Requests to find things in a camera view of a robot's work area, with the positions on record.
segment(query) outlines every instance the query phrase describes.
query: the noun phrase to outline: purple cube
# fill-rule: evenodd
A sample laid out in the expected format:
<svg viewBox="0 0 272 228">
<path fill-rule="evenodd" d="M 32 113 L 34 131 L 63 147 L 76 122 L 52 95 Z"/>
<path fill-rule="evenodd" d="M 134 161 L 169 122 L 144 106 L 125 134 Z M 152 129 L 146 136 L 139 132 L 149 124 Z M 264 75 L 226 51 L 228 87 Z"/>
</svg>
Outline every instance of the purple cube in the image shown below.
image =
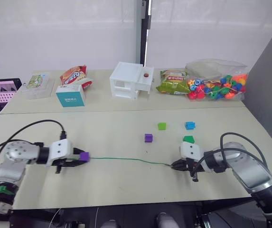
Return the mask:
<svg viewBox="0 0 272 228">
<path fill-rule="evenodd" d="M 80 153 L 80 161 L 89 162 L 89 152 L 81 152 Z"/>
<path fill-rule="evenodd" d="M 153 141 L 153 135 L 152 134 L 145 134 L 144 135 L 144 142 L 150 143 Z"/>
</svg>

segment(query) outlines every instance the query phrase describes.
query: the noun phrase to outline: white table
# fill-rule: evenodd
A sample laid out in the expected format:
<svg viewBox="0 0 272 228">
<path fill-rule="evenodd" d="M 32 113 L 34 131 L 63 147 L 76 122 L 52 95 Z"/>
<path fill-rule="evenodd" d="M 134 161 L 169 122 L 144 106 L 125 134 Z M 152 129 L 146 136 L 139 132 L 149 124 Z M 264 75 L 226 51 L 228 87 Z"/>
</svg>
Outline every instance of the white table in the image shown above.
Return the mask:
<svg viewBox="0 0 272 228">
<path fill-rule="evenodd" d="M 249 137 L 262 150 L 272 172 L 272 139 L 245 107 L 147 111 L 74 112 L 0 115 L 0 143 L 30 122 L 55 119 L 67 130 L 74 146 L 94 157 L 139 158 L 172 163 L 179 159 L 178 147 L 185 135 L 192 135 L 204 150 L 219 146 L 222 133 L 232 131 Z M 196 122 L 187 131 L 184 122 Z M 167 122 L 165 131 L 157 123 Z M 144 143 L 144 134 L 154 135 Z M 58 140 L 60 128 L 54 123 L 33 126 L 16 138 L 49 145 Z M 242 139 L 228 136 L 259 156 Z M 230 170 L 199 173 L 199 182 L 189 172 L 139 161 L 91 160 L 63 168 L 29 165 L 15 198 L 14 209 L 69 208 L 101 205 L 215 200 L 248 197 Z"/>
<path fill-rule="evenodd" d="M 156 90 L 156 86 L 160 84 L 160 69 L 155 69 L 150 95 L 141 91 L 136 101 L 112 97 L 109 77 L 113 70 L 89 70 L 88 77 L 94 79 L 94 82 L 85 91 L 86 105 L 63 108 L 56 96 L 56 89 L 58 85 L 61 85 L 60 76 L 63 71 L 50 72 L 50 75 L 55 79 L 51 97 L 28 100 L 18 91 L 1 111 L 1 114 L 244 107 L 241 101 L 191 101 L 184 95 L 160 94 Z"/>
</svg>

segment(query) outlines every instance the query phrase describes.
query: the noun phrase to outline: snack bag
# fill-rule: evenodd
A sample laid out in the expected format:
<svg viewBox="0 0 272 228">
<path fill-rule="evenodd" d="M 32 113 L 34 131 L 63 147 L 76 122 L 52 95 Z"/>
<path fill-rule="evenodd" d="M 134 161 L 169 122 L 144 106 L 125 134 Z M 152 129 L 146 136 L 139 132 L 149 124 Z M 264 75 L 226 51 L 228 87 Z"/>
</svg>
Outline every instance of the snack bag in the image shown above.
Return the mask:
<svg viewBox="0 0 272 228">
<path fill-rule="evenodd" d="M 62 85 L 82 85 L 83 90 L 93 83 L 93 80 L 86 77 L 86 65 L 76 66 L 65 71 L 61 76 Z"/>
<path fill-rule="evenodd" d="M 160 93 L 165 94 L 188 94 L 187 73 L 180 70 L 160 71 L 161 84 L 156 87 Z"/>
</svg>

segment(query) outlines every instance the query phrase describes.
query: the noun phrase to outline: green cube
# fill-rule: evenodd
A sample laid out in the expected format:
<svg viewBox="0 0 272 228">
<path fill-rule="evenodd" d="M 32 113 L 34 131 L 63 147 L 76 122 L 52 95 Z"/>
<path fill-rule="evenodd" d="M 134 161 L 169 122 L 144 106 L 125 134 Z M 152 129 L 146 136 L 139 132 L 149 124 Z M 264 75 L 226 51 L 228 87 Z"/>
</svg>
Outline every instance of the green cube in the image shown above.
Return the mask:
<svg viewBox="0 0 272 228">
<path fill-rule="evenodd" d="M 188 143 L 194 143 L 195 142 L 193 136 L 184 136 L 183 141 L 188 142 Z"/>
<path fill-rule="evenodd" d="M 166 123 L 158 123 L 158 130 L 166 130 Z"/>
</svg>

